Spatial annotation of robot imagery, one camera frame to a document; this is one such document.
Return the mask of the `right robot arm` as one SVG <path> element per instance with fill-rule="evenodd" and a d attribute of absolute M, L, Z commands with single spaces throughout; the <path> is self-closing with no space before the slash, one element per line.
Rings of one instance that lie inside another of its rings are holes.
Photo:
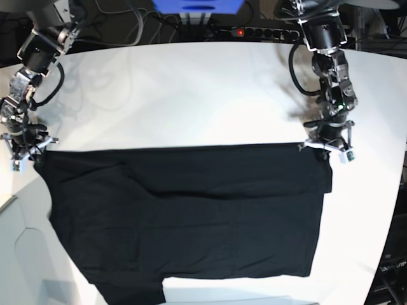
<path fill-rule="evenodd" d="M 77 38 L 86 10 L 81 1 L 1 1 L 1 11 L 26 13 L 33 24 L 17 53 L 22 67 L 1 99 L 1 124 L 7 130 L 1 140 L 11 154 L 11 169 L 19 172 L 26 161 L 40 163 L 43 149 L 58 142 L 45 125 L 30 120 L 29 112 L 49 103 L 61 89 L 65 74 L 60 59 Z M 59 82 L 49 96 L 36 102 L 34 94 L 52 69 L 59 71 Z"/>

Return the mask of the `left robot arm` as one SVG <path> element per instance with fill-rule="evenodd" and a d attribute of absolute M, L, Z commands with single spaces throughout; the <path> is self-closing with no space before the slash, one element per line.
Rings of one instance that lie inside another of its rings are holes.
<path fill-rule="evenodd" d="M 355 159 L 351 145 L 354 122 L 347 118 L 357 105 L 348 73 L 348 62 L 341 46 L 347 43 L 345 29 L 338 11 L 339 1 L 278 1 L 274 15 L 281 21 L 296 23 L 299 38 L 289 53 L 289 72 L 297 89 L 305 96 L 315 97 L 319 118 L 304 122 L 308 139 L 299 148 L 322 150 L 322 155 L 336 153 L 343 164 Z M 312 70 L 319 78 L 320 88 L 304 89 L 295 75 L 294 54 L 304 44 L 312 55 Z"/>

